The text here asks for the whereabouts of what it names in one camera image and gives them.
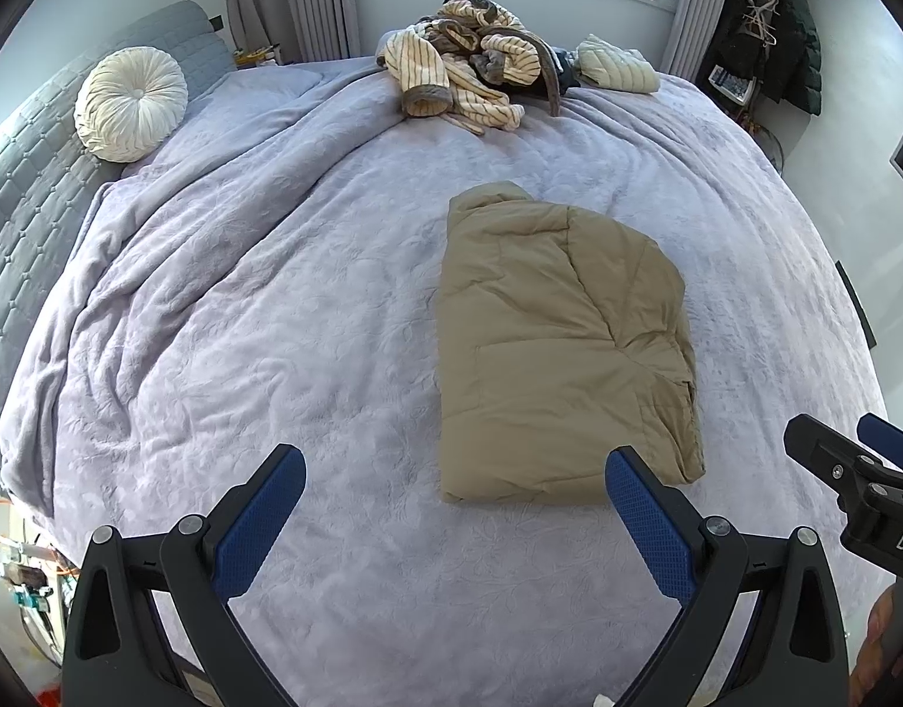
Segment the robotic arm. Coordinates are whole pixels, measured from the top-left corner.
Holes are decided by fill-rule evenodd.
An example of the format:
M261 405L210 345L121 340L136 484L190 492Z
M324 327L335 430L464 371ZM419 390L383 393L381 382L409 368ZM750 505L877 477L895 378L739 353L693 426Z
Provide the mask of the robotic arm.
M858 437L903 467L903 433L873 415ZM800 415L786 453L838 493L844 547L900 578L897 613L884 641L903 654L903 472L890 470L822 423ZM166 534L123 538L96 529L72 607L62 675L68 707L195 707L173 658L151 592L169 592L196 654L225 707L297 707L228 608L249 589L302 495L304 458L275 448L252 479L207 517L191 514ZM842 707L848 662L841 610L816 531L787 538L743 534L702 517L662 485L636 451L608 456L608 495L660 592L680 602L671 629L619 707L687 707L716 652L737 598L759 597L718 707ZM883 677L863 707L903 705L903 668Z

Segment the white round pillow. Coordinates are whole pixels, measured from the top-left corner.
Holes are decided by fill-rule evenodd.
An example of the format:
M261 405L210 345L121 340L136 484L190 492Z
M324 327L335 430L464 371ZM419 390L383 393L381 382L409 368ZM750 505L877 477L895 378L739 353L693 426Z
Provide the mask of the white round pillow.
M170 54L124 48L98 62L75 101L85 148L108 162L147 156L183 120L186 79Z

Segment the folded jacket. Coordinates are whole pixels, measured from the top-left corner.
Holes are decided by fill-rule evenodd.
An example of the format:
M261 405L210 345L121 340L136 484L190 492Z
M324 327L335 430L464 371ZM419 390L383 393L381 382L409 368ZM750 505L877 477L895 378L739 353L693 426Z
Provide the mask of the folded jacket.
M660 75L638 51L616 48L594 34L578 46L580 71L599 87L629 93L654 93Z
M605 503L630 445L704 473L684 284L654 241L513 183L451 200L437 298L447 500Z

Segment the gray headboard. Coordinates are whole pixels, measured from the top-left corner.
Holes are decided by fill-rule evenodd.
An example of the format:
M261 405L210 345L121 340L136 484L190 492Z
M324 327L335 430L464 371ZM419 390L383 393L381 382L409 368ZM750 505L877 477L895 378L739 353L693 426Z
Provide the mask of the gray headboard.
M167 51L189 100L236 66L203 9L177 2L87 51L45 82L0 130L0 413L35 318L65 267L92 197L121 164L88 153L75 132L75 98L99 60L121 48Z

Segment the lavender blanket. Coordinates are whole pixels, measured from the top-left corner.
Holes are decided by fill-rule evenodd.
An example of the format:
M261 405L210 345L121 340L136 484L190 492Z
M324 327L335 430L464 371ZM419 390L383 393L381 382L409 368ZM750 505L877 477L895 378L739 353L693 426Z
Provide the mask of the lavender blanket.
M676 613L608 506L439 498L445 214L486 181L655 238L686 280L698 361L708 472L688 496L743 531L817 528L855 630L881 587L782 449L799 412L853 434L884 411L792 192L681 80L574 89L556 120L525 103L515 134L478 138L401 120L371 59L234 72L101 192L16 375L5 479L78 560L100 524L166 530L275 444L304 451L304 497L231 604L304 707L617 698Z

